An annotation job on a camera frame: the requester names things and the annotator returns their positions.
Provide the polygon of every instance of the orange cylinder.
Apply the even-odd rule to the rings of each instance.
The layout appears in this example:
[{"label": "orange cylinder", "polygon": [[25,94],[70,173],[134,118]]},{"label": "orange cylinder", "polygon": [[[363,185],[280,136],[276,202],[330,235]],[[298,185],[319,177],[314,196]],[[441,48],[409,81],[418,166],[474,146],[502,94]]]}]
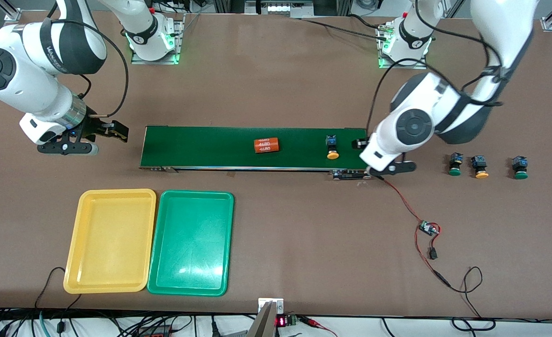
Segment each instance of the orange cylinder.
[{"label": "orange cylinder", "polygon": [[280,151],[280,144],[277,138],[255,139],[255,153],[263,154],[266,152]]}]

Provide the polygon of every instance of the green cap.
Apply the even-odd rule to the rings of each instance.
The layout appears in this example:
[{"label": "green cap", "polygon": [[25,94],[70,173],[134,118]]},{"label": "green cap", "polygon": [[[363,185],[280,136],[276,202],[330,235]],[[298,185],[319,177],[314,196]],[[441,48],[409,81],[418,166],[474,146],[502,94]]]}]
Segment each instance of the green cap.
[{"label": "green cap", "polygon": [[528,173],[524,171],[515,172],[515,179],[522,180],[528,177]]},{"label": "green cap", "polygon": [[449,175],[452,175],[453,177],[460,176],[461,175],[461,170],[459,170],[458,168],[453,167],[449,170]]}]

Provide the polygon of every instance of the yellow tray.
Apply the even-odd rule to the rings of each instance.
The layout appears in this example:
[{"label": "yellow tray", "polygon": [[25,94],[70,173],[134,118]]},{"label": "yellow tray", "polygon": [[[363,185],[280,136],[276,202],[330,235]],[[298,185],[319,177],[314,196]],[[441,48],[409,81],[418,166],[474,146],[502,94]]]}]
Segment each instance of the yellow tray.
[{"label": "yellow tray", "polygon": [[64,289],[71,294],[145,288],[155,223],[153,190],[88,190],[78,203]]}]

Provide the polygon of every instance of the green tray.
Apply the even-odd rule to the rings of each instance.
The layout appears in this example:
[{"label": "green tray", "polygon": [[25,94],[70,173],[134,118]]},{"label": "green tray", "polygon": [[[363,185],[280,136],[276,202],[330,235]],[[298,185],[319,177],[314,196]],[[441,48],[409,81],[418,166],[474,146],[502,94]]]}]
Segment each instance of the green tray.
[{"label": "green tray", "polygon": [[147,284],[150,293],[222,296],[226,292],[234,204],[228,192],[162,194]]},{"label": "green tray", "polygon": [[[340,157],[326,158],[325,137],[335,134]],[[255,139],[277,137],[280,151],[256,154]],[[365,138],[357,128],[225,128],[147,126],[141,169],[176,170],[364,170],[361,150],[351,142]]]}]

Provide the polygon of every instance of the brown tabletop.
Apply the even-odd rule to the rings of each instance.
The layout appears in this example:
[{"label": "brown tabletop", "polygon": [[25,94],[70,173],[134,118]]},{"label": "brown tabletop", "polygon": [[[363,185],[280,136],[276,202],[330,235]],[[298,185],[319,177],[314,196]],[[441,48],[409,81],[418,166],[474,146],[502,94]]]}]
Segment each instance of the brown tabletop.
[{"label": "brown tabletop", "polygon": [[[41,12],[23,21],[40,21]],[[100,30],[126,51],[118,20],[94,13]],[[333,25],[370,33],[355,19]],[[475,34],[468,20],[441,28]],[[437,34],[428,59],[457,84],[484,64],[479,44]],[[124,74],[117,54],[90,76],[87,104],[109,113]],[[253,312],[258,297],[284,297],[306,314],[471,315],[413,245],[415,219],[378,180],[334,182],[323,173],[138,169],[146,125],[363,127],[379,70],[373,40],[277,15],[202,15],[184,38],[178,66],[130,66],[117,120],[127,144],[100,139],[97,156],[45,156],[19,128],[22,113],[0,102],[0,307],[31,307],[49,270],[65,266],[79,196],[86,190],[228,190],[236,197],[228,290],[222,297],[86,294],[80,308]],[[419,71],[394,70],[374,125],[398,88]],[[75,92],[86,83],[60,76]],[[419,216],[438,222],[432,262],[455,287],[470,266],[482,286],[470,300],[484,316],[552,318],[552,33],[535,23],[521,66],[480,136],[466,145],[436,137],[408,159],[413,173],[390,177]],[[446,173],[446,156],[485,155],[488,179]],[[512,179],[509,159],[528,157],[530,177]],[[423,249],[427,235],[420,234]],[[42,301],[74,298],[55,275]],[[472,286],[477,277],[468,279]]]}]

